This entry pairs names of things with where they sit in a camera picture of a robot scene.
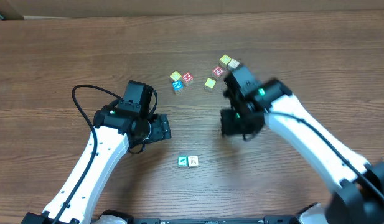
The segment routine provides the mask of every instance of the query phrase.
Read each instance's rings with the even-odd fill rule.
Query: green light
[[[258,89],[258,93],[260,93],[261,96],[265,95],[265,90],[260,88]]]

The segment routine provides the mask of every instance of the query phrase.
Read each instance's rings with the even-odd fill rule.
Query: cube
[[[187,156],[178,157],[178,167],[188,167]]]
[[[184,90],[184,86],[180,80],[172,83],[172,87],[174,88],[175,93],[179,93],[180,91]]]
[[[199,158],[197,156],[189,156],[187,158],[187,162],[189,167],[198,167],[199,166]]]
[[[177,71],[174,71],[170,76],[169,76],[171,79],[171,82],[176,82],[178,81],[180,78],[182,78],[182,75],[179,74],[179,72]]]
[[[187,72],[182,76],[182,82],[185,84],[185,86],[189,86],[193,83],[193,76]]]
[[[214,70],[212,70],[212,76],[219,80],[224,74],[226,74],[225,69],[221,68],[220,66],[216,66]]]
[[[229,56],[223,55],[222,58],[219,60],[219,64],[222,66],[222,68],[226,68],[231,60],[232,59]]]
[[[217,81],[212,80],[211,78],[208,78],[207,81],[205,82],[204,88],[208,91],[212,91],[214,89],[216,82]]]
[[[236,61],[235,59],[232,59],[230,60],[229,64],[228,64],[228,69],[229,70],[233,70],[233,69],[236,69],[237,66],[239,66],[240,62]]]

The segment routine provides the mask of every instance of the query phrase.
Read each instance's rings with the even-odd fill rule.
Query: yellow block
[[[174,73],[172,73],[172,74],[170,75],[170,78],[171,78],[172,82],[176,82],[176,81],[178,81],[180,78],[182,78],[182,75],[180,75],[179,72],[174,71]]]
[[[227,55],[223,55],[222,58],[220,59],[220,65],[224,68],[226,68],[226,66],[228,65],[228,63],[231,61],[232,59],[227,56]]]
[[[216,84],[217,81],[212,80],[211,78],[208,78],[207,81],[205,82],[205,86],[212,89],[214,88],[214,85]]]

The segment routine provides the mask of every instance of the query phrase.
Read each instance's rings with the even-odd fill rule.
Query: tabletop
[[[326,204],[321,178],[268,128],[251,142],[221,137],[226,85],[204,83],[223,54],[260,80],[277,77],[340,141],[384,160],[384,11],[1,21],[0,223],[40,213],[82,154],[90,130],[72,88],[123,95],[129,80],[157,90],[172,138],[119,161],[95,217],[262,217]],[[174,70],[194,76],[179,94]],[[92,117],[113,98],[80,89],[77,99]],[[178,168],[183,154],[200,166]]]

